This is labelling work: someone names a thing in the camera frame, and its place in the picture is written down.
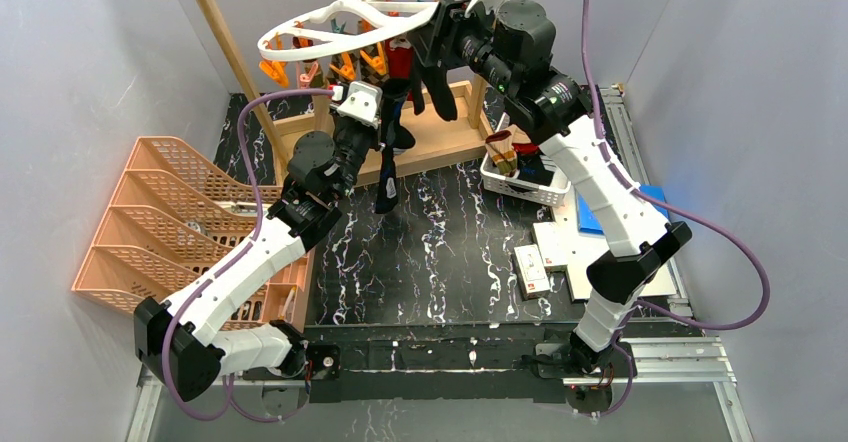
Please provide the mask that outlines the orange clothes peg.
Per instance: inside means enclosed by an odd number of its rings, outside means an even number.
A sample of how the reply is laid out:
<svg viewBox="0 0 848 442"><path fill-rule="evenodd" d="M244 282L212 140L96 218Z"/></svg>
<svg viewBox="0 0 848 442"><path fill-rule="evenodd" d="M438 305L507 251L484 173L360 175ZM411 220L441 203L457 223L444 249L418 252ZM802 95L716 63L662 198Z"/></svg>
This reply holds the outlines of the orange clothes peg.
<svg viewBox="0 0 848 442"><path fill-rule="evenodd" d="M286 71L286 62L261 59L258 66L260 70L279 87L287 88L290 85Z"/></svg>

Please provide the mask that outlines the peach mesh file organizer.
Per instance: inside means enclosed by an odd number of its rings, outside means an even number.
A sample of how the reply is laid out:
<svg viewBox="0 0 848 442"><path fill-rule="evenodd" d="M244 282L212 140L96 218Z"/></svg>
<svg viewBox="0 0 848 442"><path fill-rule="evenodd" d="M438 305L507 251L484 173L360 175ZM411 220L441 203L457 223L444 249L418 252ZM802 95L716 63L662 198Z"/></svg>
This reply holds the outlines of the peach mesh file organizer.
<svg viewBox="0 0 848 442"><path fill-rule="evenodd" d="M253 200L251 186L183 140L138 138L73 292L127 315L147 297L164 300L209 273L253 228L255 217L215 202Z"/></svg>

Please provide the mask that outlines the wooden hanger rack frame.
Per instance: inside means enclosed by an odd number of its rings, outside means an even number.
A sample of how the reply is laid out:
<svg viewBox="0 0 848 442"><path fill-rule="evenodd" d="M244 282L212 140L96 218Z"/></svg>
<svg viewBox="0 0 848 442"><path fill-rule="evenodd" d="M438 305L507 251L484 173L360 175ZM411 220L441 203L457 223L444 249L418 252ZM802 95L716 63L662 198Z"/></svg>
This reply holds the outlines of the wooden hanger rack frame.
<svg viewBox="0 0 848 442"><path fill-rule="evenodd" d="M244 93L250 98L258 97L260 92L251 70L217 3L215 0L195 1ZM473 81L454 82L450 84L450 89L458 105L458 118L454 122L439 119L429 93L423 95L426 107L420 115L414 114L412 102L405 103L401 120L410 125L417 144L400 157L399 176L438 169L484 155L483 140L492 132L483 112L485 82L481 77L475 77ZM326 102L318 103L311 114L281 120L272 119L268 109L261 107L257 119L270 141L275 179L278 182L287 173L284 165L293 154L295 136L304 135L310 130L329 132L332 129L329 105Z"/></svg>

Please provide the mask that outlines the striped sock in basket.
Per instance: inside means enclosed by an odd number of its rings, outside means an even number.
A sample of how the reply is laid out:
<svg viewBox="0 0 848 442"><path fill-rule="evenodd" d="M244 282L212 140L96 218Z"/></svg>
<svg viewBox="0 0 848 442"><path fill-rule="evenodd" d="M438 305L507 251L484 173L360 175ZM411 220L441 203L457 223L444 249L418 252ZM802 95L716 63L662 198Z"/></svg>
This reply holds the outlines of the striped sock in basket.
<svg viewBox="0 0 848 442"><path fill-rule="evenodd" d="M514 134L506 129L488 136L484 143L487 154L500 175L513 177L518 172L518 157L513 147Z"/></svg>

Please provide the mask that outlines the black sock with blue print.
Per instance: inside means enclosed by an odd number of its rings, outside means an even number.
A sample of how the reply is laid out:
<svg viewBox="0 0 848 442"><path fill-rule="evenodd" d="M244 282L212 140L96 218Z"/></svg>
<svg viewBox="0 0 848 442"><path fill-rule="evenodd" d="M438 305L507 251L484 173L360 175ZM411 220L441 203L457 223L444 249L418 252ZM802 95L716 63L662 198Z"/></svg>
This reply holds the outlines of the black sock with blue print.
<svg viewBox="0 0 848 442"><path fill-rule="evenodd" d="M390 78L382 87L380 107L380 154L378 192L374 212L384 215L391 212L399 201L395 155L414 147L415 138L400 123L401 113L411 90L411 81Z"/></svg>

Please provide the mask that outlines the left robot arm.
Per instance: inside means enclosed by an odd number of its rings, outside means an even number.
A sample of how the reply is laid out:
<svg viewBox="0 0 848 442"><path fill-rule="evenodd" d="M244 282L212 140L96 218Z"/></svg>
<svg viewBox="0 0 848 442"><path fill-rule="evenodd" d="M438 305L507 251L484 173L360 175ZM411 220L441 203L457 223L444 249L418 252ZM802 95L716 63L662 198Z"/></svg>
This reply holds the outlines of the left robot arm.
<svg viewBox="0 0 848 442"><path fill-rule="evenodd" d="M273 369L304 378L308 342L286 321L226 331L231 315L270 278L313 249L340 220L369 151L380 147L382 89L364 82L324 90L333 133L311 131L295 145L280 198L257 208L253 230L185 288L134 310L139 360L180 402L203 394L220 378Z"/></svg>

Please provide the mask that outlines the small white red box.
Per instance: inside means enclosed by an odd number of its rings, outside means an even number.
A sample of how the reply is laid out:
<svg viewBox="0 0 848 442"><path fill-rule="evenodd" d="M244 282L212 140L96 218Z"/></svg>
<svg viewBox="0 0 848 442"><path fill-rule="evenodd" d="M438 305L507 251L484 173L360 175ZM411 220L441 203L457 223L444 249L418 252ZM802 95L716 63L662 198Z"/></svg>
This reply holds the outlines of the small white red box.
<svg viewBox="0 0 848 442"><path fill-rule="evenodd" d="M513 259L523 299L547 296L551 283L538 247L535 244L515 247Z"/></svg>

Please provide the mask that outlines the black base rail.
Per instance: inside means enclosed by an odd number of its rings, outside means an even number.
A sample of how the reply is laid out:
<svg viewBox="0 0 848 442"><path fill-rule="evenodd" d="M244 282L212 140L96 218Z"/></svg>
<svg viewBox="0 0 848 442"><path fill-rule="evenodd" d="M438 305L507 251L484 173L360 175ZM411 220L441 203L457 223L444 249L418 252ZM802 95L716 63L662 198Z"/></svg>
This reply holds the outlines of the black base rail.
<svg viewBox="0 0 848 442"><path fill-rule="evenodd" d="M308 387L315 403L376 399L611 399L637 370L618 342L592 354L567 324L382 326L297 330L277 320L209 342L162 310L133 320L139 360L183 401L233 375Z"/></svg>

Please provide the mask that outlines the white round clip hanger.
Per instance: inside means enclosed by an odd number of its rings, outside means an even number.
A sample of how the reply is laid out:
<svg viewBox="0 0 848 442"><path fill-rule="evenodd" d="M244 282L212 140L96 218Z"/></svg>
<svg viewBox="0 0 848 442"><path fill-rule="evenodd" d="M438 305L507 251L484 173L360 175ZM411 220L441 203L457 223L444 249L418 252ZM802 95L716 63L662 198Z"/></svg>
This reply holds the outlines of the white round clip hanger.
<svg viewBox="0 0 848 442"><path fill-rule="evenodd" d="M335 0L268 30L256 43L271 62L330 57L425 25L441 0Z"/></svg>

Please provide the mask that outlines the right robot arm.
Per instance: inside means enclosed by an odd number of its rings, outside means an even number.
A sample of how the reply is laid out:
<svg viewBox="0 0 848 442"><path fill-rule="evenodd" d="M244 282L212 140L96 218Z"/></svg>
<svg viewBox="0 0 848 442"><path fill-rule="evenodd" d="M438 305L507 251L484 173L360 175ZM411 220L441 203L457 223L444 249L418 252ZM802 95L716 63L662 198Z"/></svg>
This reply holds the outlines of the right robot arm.
<svg viewBox="0 0 848 442"><path fill-rule="evenodd" d="M504 99L505 112L572 183L599 221L608 249L586 270L592 291L569 338L568 368L605 365L643 287L692 237L640 198L601 134L597 103L551 64L556 28L531 0L509 0L488 15L469 1L440 0L430 19L407 35L412 74L445 121L447 73L469 67Z"/></svg>

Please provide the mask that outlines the white flat board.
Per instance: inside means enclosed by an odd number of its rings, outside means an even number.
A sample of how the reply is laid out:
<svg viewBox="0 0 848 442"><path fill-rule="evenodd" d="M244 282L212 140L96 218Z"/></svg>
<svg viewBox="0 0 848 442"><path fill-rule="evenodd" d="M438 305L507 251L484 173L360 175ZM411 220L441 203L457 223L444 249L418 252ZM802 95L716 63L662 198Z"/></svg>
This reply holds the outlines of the white flat board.
<svg viewBox="0 0 848 442"><path fill-rule="evenodd" d="M602 235L584 234L578 230L578 217L573 200L559 207L549 207L549 212L552 221L559 226L560 235L556 240L560 244L559 253L565 257L571 300L586 301L592 290L586 269L608 250L607 242ZM677 293L669 265L666 264L644 287L641 297L676 296Z"/></svg>

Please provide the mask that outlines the yellow-orange clothes peg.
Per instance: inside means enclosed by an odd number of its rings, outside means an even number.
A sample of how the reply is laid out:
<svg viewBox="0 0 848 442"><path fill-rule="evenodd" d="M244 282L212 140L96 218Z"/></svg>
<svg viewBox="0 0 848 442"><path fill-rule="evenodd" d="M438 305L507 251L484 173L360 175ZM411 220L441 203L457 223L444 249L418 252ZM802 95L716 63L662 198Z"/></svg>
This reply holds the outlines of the yellow-orange clothes peg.
<svg viewBox="0 0 848 442"><path fill-rule="evenodd" d="M388 59L381 43L372 46L372 51L361 49L361 60L376 74L386 76L389 72Z"/></svg>

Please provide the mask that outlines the blue folder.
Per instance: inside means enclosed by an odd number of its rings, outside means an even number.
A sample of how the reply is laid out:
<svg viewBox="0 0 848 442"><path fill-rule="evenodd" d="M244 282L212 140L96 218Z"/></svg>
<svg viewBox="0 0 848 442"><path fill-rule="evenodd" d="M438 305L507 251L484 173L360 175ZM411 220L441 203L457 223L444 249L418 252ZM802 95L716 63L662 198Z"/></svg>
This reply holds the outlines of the blue folder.
<svg viewBox="0 0 848 442"><path fill-rule="evenodd" d="M655 199L661 203L666 202L664 191L659 186L642 185L639 191L650 199ZM578 230L582 233L603 235L604 228L610 221L623 219L627 212L627 207L614 208L613 206L604 208L599 212L593 211L580 193L576 195L576 202Z"/></svg>

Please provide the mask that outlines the red sock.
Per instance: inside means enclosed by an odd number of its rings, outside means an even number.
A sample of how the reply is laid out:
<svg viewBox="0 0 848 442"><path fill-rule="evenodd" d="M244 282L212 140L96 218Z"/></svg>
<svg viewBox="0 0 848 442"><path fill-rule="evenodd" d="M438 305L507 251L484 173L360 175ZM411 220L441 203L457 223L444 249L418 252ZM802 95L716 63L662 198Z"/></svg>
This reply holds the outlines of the red sock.
<svg viewBox="0 0 848 442"><path fill-rule="evenodd" d="M389 77L409 79L413 65L414 50L403 38L390 39L386 44Z"/></svg>

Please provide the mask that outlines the white stapler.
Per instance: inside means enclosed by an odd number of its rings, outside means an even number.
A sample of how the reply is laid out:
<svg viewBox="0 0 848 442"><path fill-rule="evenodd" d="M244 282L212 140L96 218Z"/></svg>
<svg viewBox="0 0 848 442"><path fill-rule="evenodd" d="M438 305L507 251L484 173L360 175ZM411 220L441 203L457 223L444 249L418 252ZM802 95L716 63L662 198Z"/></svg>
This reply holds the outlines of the white stapler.
<svg viewBox="0 0 848 442"><path fill-rule="evenodd" d="M258 209L255 202L244 201L216 201L215 204L223 211L239 217L255 217L258 213L265 213L271 207L270 204L262 204Z"/></svg>

